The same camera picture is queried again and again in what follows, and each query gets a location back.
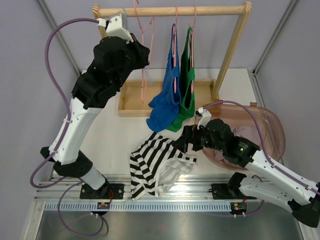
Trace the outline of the pink hanger of blue top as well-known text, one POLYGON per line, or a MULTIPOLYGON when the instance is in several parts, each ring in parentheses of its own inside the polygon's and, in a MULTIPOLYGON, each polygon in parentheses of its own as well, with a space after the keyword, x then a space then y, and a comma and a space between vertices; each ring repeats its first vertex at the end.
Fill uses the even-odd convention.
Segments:
POLYGON ((179 90, 179 77, 180 77, 180 70, 179 70, 179 53, 178 53, 178 31, 177 31, 177 23, 178 23, 178 7, 175 7, 175 22, 172 29, 172 38, 173 38, 173 50, 172 50, 172 58, 173 58, 173 93, 175 96, 180 96, 179 90))

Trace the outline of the blue tank top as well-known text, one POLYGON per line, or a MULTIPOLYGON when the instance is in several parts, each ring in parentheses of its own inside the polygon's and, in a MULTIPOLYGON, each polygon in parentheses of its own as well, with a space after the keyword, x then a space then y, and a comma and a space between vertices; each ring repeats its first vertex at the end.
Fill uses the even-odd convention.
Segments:
POLYGON ((170 47, 162 82, 162 90, 148 104, 148 106, 152 108, 152 111, 149 118, 146 120, 146 124, 156 133, 165 130, 177 118, 179 105, 182 99, 180 93, 180 66, 178 78, 180 96, 175 96, 173 87, 173 26, 174 23, 171 27, 170 47))

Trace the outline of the mauve pink tank top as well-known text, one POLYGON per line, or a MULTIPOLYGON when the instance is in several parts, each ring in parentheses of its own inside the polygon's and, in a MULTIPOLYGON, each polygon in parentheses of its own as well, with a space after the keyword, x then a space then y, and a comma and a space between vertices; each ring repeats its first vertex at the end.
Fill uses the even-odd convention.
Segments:
MULTIPOLYGON (((258 134, 258 131, 255 127, 243 125, 240 127, 234 127, 232 132, 235 136, 242 137, 250 140, 254 144, 260 146, 261 140, 258 134)), ((223 154, 220 151, 214 150, 214 160, 217 162, 224 161, 226 162, 223 154)))

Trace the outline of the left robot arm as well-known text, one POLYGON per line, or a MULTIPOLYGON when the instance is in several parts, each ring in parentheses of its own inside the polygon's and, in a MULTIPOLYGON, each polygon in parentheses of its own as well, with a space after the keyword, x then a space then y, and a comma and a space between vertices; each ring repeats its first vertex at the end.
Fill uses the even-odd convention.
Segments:
POLYGON ((60 129, 58 139, 40 150, 53 162, 53 169, 62 177, 81 179, 85 191, 97 199, 109 197, 109 182, 80 150, 95 118, 115 96, 134 70, 149 65, 150 49, 133 33, 130 40, 107 36, 93 49, 94 58, 86 72, 78 77, 72 89, 70 114, 60 129))

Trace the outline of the black white striped tank top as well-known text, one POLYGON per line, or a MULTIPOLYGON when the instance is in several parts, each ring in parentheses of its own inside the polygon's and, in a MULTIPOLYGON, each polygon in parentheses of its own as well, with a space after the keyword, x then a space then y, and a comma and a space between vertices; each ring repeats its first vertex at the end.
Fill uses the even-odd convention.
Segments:
POLYGON ((131 200, 137 201, 144 195, 163 197, 181 175, 197 166, 197 158, 187 156, 173 142, 153 132, 130 153, 131 200))

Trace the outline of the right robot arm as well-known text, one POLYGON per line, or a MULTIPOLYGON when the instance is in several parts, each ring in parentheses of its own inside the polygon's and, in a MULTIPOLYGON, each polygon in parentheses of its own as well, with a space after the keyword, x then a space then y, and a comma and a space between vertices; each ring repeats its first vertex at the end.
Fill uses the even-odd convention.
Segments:
POLYGON ((192 144, 193 151, 203 148, 222 152, 223 157, 234 165, 246 168, 267 183, 236 172, 227 185, 232 198, 241 195, 265 200, 284 208, 304 225, 317 228, 320 223, 320 185, 298 175, 281 163, 270 158, 258 145, 235 136, 228 124, 221 119, 210 120, 205 126, 187 125, 173 146, 183 153, 192 144))

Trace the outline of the pink hanger of striped top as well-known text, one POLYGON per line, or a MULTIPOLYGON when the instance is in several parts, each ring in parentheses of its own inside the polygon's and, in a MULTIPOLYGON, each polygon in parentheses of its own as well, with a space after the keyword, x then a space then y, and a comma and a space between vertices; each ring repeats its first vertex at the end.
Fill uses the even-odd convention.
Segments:
MULTIPOLYGON (((150 59, 150 57, 152 56, 152 50, 153 50, 153 43, 154 43, 154 35, 155 35, 155 30, 156 30, 156 19, 153 16, 150 21, 148 22, 148 24, 143 27, 140 21, 140 17, 138 15, 138 9, 137 9, 137 5, 139 4, 138 0, 134 0, 133 1, 133 8, 134 8, 134 12, 135 12, 135 16, 137 18, 137 22, 138 22, 138 26, 140 28, 140 32, 141 32, 141 46, 143 47, 143 53, 142 56, 146 57, 147 60, 150 59), (148 30, 149 26, 152 26, 152 35, 151 35, 151 41, 150 41, 150 48, 147 49, 147 47, 144 46, 144 33, 148 30)), ((142 83, 141 83, 141 101, 142 103, 145 102, 146 99, 146 93, 147 93, 147 83, 151 83, 151 85, 153 85, 153 81, 151 79, 151 76, 149 74, 149 65, 147 64, 146 66, 143 67, 143 69, 141 70, 141 76, 142 76, 142 83)))

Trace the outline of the light blue wire hanger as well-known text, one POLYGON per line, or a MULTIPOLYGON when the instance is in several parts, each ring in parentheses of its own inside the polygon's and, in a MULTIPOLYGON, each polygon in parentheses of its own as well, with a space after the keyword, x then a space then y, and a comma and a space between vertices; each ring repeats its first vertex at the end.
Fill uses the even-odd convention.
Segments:
MULTIPOLYGON (((128 18, 128 14, 127 14, 126 9, 125 9, 124 7, 122 7, 122 10, 123 10, 124 16, 125 16, 126 18, 128 18)), ((150 83, 152 86, 154 85, 153 80, 152 80, 152 78, 150 77, 147 68, 143 68, 143 69, 141 70, 141 76, 142 76, 142 83, 144 83, 145 85, 147 85, 147 81, 149 81, 149 83, 150 83)))

